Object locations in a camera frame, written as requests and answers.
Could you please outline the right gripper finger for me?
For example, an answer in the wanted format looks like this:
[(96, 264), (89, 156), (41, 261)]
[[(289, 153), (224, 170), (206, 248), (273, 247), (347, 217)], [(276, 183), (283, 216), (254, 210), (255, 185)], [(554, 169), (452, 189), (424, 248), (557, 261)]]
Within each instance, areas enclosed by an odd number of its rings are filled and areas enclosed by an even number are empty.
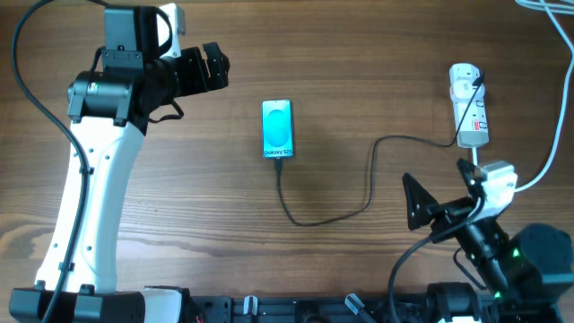
[(470, 196), (484, 197), (483, 182), (485, 181), (485, 177), (481, 173), (481, 168), (463, 158), (457, 161), (457, 168)]
[(414, 231), (431, 223), (439, 202), (410, 173), (405, 173), (402, 181), (406, 198), (407, 225), (410, 231)]

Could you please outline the Galaxy S25 smartphone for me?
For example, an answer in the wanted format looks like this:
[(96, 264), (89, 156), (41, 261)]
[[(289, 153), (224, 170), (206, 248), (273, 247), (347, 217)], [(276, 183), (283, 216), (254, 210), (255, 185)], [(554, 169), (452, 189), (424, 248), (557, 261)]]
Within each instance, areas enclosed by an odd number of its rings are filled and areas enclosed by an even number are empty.
[(291, 101), (265, 100), (261, 111), (263, 157), (292, 157), (294, 140)]

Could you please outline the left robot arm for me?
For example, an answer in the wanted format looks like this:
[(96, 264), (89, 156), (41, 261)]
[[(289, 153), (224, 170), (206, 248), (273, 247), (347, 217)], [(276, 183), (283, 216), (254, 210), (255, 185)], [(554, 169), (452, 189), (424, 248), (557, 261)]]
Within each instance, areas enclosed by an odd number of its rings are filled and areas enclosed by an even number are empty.
[(117, 289), (117, 236), (127, 183), (152, 113), (220, 90), (229, 59), (214, 43), (182, 48), (176, 4), (104, 4), (105, 43), (67, 91), (71, 152), (57, 225), (34, 285), (12, 291), (20, 322), (198, 322), (186, 288)]

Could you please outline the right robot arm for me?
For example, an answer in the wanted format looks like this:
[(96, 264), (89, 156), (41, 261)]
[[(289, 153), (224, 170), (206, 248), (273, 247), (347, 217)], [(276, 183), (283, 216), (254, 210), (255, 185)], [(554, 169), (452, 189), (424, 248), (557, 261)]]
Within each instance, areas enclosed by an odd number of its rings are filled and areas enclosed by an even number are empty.
[(573, 248), (568, 233), (532, 223), (514, 237), (497, 220), (515, 194), (513, 165), (483, 166), (460, 159), (465, 197), (439, 203), (411, 174), (402, 177), (410, 230), (430, 226), (428, 241), (454, 239), (483, 279), (488, 295), (470, 284), (427, 288), (427, 322), (559, 322), (560, 297), (573, 285)]

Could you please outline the white power strip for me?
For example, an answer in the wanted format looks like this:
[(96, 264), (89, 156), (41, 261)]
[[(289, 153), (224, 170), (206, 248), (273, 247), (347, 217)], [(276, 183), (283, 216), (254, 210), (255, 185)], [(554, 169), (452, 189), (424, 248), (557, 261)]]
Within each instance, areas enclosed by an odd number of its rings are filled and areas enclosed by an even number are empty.
[[(484, 86), (482, 75), (478, 82), (478, 86), (481, 85)], [(462, 148), (478, 148), (489, 142), (488, 121), (484, 104), (485, 93), (481, 99), (476, 100), (474, 98), (479, 87), (474, 91), (470, 101), (463, 103), (452, 101), (457, 145)]]

